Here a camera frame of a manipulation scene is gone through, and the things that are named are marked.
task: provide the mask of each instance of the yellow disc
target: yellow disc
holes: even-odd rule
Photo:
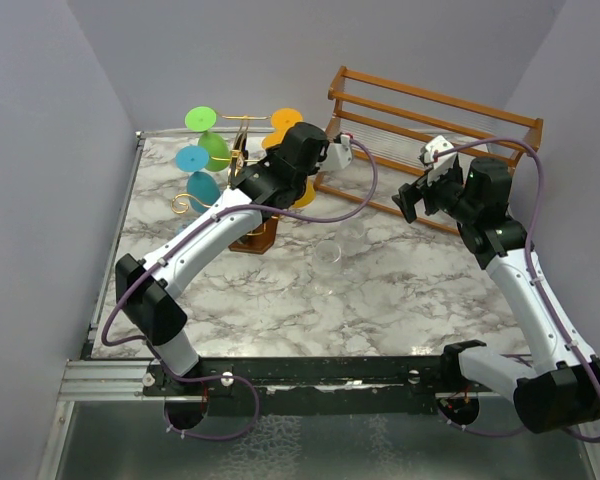
[[[307,180],[307,189],[304,192],[304,195],[296,200],[296,203],[293,204],[293,208],[303,208],[313,202],[316,198],[316,190],[313,188],[313,182],[311,180]]]
[[[281,108],[271,115],[271,126],[283,133],[301,121],[302,114],[293,108]]]
[[[271,147],[275,147],[276,145],[280,145],[282,143],[282,139],[284,138],[285,133],[286,132],[279,132],[279,131],[270,133],[269,135],[264,137],[264,140],[262,140],[262,148],[264,148],[266,150],[267,148],[271,148]]]

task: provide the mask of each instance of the marble table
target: marble table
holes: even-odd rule
[[[250,138],[251,157],[264,155]],[[185,191],[187,174],[175,154],[195,137],[148,138],[138,167],[116,252],[142,258],[163,245],[195,213],[177,215],[170,202]],[[226,180],[226,172],[219,179]],[[368,188],[371,171],[356,160],[327,182]],[[386,201],[404,174],[383,170],[376,195]],[[318,193],[304,209],[313,216],[345,213],[353,204]],[[266,254],[225,251],[180,297],[188,315],[186,333],[203,356],[345,356],[439,354],[444,345],[480,339],[501,353],[528,351],[511,310],[458,236],[366,208],[361,214],[367,245],[347,258],[346,275],[331,294],[316,289],[310,265],[315,245],[332,238],[337,224],[305,224],[282,218],[276,243]],[[141,342],[107,348],[100,341],[104,319],[115,303],[107,280],[93,358],[148,357]],[[137,333],[120,314],[111,338]]]

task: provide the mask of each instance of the colored disc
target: colored disc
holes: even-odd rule
[[[262,148],[264,148],[266,150],[267,148],[271,148],[276,145],[280,145],[282,143],[282,139],[284,138],[285,133],[286,132],[280,132],[280,131],[270,133],[269,135],[264,137],[264,140],[262,140]]]
[[[197,172],[209,163],[209,153],[202,147],[189,145],[176,154],[176,166],[183,172]]]
[[[184,117],[184,124],[194,132],[206,132],[216,124],[217,114],[211,107],[196,107]]]
[[[293,204],[293,208],[303,208],[309,205],[316,199],[316,190],[313,188],[313,182],[311,180],[307,180],[307,188],[304,192],[304,195],[296,200],[296,203]]]
[[[198,146],[209,153],[209,163],[205,169],[210,172],[219,172],[229,166],[231,153],[224,138],[217,133],[204,132],[198,139]]]
[[[189,198],[191,207],[198,213],[204,213],[213,202],[220,198],[220,188],[211,175],[195,172],[187,181],[187,193],[196,198]]]
[[[271,126],[284,133],[301,121],[302,114],[293,108],[281,108],[271,115]]]

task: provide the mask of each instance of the green disc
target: green disc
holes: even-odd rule
[[[198,139],[198,146],[209,153],[209,163],[204,167],[210,172],[219,172],[229,166],[231,153],[224,138],[217,133],[204,132]]]
[[[216,124],[216,112],[211,107],[196,107],[184,117],[184,124],[194,132],[205,132]]]

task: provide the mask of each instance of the gray wall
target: gray wall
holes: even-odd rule
[[[66,3],[0,1],[0,479],[37,472],[134,146]]]
[[[340,65],[504,106],[564,0],[69,0],[131,118],[189,108],[326,125]]]
[[[600,0],[569,0],[508,108],[545,118],[547,198],[536,244],[556,295],[600,354]],[[515,213],[528,218],[535,170],[523,161]]]

